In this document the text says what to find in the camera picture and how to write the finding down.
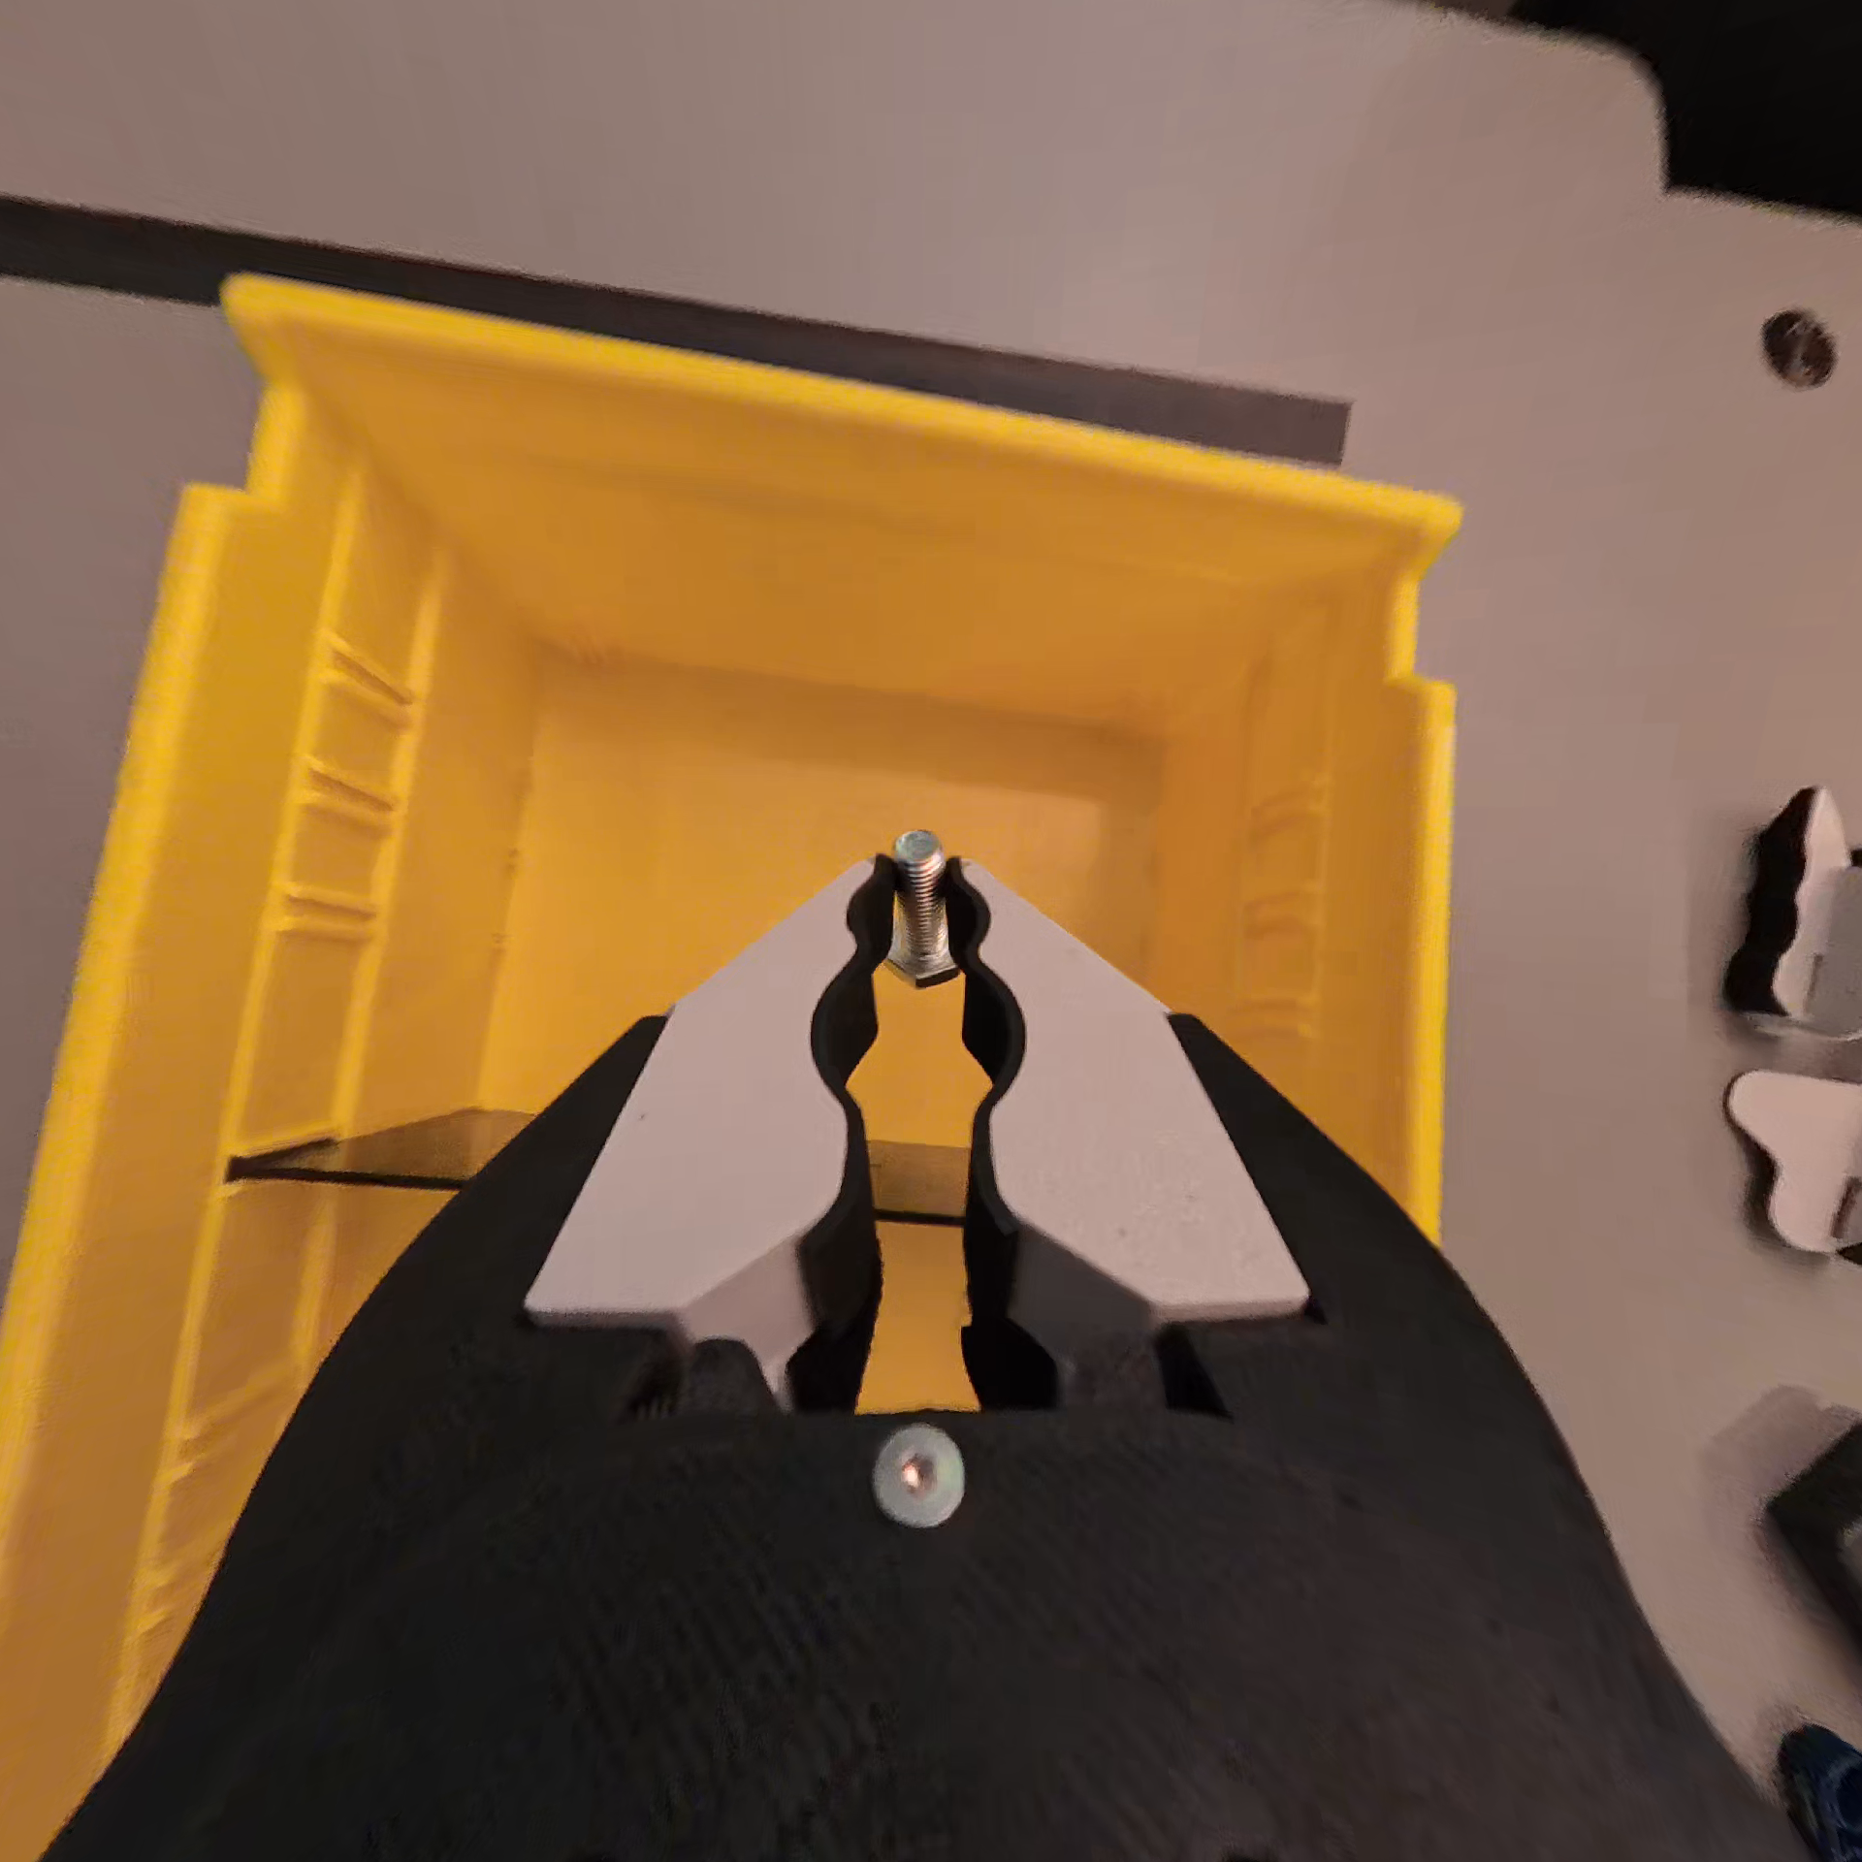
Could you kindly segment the steel hex bolt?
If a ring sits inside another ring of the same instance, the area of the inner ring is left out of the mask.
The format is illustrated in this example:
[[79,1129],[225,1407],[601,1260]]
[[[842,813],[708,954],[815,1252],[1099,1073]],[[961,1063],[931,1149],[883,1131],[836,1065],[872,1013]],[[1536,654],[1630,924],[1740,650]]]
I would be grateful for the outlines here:
[[941,839],[926,827],[897,836],[895,918],[886,966],[917,990],[955,983],[961,967],[949,953],[948,855]]

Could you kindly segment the spare grey finger plate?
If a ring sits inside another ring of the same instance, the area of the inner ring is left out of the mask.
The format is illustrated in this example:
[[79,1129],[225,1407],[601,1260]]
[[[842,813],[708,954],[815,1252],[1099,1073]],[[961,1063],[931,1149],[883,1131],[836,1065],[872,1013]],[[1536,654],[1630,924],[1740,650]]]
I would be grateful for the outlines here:
[[1771,1235],[1818,1256],[1859,1258],[1859,1082],[1751,1069],[1727,1091],[1757,1151]]
[[1859,850],[1826,785],[1798,790],[1752,836],[1719,994],[1760,1030],[1859,1036]]

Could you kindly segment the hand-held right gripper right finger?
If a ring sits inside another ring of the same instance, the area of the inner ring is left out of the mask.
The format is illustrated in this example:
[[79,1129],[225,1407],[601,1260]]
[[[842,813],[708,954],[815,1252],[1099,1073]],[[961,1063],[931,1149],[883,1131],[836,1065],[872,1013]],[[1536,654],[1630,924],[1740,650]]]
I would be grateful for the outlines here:
[[964,1376],[982,1410],[1171,1389],[1189,1327],[1310,1288],[1171,1016],[974,860],[949,866],[963,1045],[986,1077],[964,1177]]

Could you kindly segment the black power bank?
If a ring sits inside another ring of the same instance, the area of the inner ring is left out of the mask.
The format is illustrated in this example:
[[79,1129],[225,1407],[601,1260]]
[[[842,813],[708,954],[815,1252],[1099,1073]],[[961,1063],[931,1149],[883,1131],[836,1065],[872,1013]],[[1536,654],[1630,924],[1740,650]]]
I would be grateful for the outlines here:
[[1859,1619],[1859,1416],[1806,1386],[1773,1386],[1700,1455],[1716,1524],[1763,1552],[1850,1639]]

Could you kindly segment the yellow plastic bin with divider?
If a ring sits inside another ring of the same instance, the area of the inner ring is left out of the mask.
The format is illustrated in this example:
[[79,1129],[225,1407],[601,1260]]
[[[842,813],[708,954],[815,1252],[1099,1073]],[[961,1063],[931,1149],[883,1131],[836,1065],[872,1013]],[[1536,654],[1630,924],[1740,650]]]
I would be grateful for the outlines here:
[[1439,1233],[1441,493],[247,276],[4,1317],[4,1858],[147,1702],[431,1221],[234,1158],[540,1111],[898,827],[1193,1013]]

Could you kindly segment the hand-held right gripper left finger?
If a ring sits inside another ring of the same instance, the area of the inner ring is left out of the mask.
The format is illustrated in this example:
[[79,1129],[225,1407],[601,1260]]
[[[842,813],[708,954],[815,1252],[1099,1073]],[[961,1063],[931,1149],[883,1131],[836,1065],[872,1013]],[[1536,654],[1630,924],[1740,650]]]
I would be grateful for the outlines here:
[[890,939],[892,864],[872,855],[673,1003],[525,1293],[531,1321],[739,1343],[781,1404],[852,1407],[879,1245],[850,1077]]

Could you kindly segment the blue flat part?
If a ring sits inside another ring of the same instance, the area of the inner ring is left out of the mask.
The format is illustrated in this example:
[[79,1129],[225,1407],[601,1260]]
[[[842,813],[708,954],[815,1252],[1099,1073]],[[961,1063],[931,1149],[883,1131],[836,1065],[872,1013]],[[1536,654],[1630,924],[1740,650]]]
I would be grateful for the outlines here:
[[1818,1859],[1859,1859],[1859,1747],[1818,1724],[1777,1742],[1776,1769],[1793,1827]]

